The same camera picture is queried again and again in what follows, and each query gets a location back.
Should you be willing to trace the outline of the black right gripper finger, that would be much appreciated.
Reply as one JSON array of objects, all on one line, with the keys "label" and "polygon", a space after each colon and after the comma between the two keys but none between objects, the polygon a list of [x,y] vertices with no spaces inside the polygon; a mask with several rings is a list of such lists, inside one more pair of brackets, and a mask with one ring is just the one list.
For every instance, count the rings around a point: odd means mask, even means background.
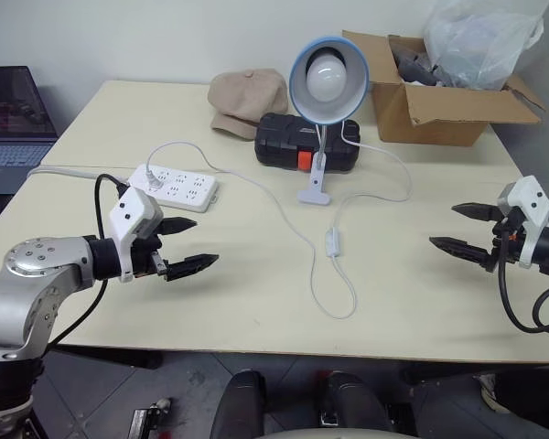
[{"label": "black right gripper finger", "polygon": [[439,250],[453,257],[473,262],[484,269],[488,267],[490,254],[485,249],[450,237],[430,237],[429,241]]},{"label": "black right gripper finger", "polygon": [[451,208],[458,214],[473,220],[499,222],[500,209],[497,206],[482,203],[462,203]]}]

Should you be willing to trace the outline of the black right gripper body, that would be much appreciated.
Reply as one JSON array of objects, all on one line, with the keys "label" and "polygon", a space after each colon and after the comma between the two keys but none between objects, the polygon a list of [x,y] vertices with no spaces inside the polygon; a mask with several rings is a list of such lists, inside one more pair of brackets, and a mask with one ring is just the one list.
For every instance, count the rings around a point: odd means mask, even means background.
[{"label": "black right gripper body", "polygon": [[487,213],[489,220],[496,222],[486,264],[486,271],[493,273],[504,262],[516,263],[519,260],[525,240],[523,223],[526,217],[518,207],[512,207],[508,214],[503,214],[499,207],[488,205]]}]

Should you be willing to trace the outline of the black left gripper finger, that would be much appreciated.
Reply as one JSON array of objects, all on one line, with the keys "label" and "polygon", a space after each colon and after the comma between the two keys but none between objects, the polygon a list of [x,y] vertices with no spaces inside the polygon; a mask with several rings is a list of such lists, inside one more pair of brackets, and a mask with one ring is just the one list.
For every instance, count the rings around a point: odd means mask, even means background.
[{"label": "black left gripper finger", "polygon": [[197,225],[195,220],[183,217],[164,218],[157,226],[157,234],[163,236],[178,234]]},{"label": "black left gripper finger", "polygon": [[218,254],[202,253],[189,256],[181,262],[170,263],[167,266],[165,280],[172,282],[180,278],[189,277],[207,269],[218,259]]}]

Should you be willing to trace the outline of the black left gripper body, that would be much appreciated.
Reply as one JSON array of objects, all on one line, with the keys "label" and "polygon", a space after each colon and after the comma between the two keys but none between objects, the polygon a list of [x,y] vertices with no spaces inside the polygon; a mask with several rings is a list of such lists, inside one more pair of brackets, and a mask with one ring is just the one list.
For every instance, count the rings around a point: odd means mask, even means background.
[{"label": "black left gripper body", "polygon": [[164,260],[158,250],[162,242],[156,234],[141,239],[136,238],[131,246],[131,261],[133,275],[135,278],[156,274],[165,276],[167,274],[168,262]]}]

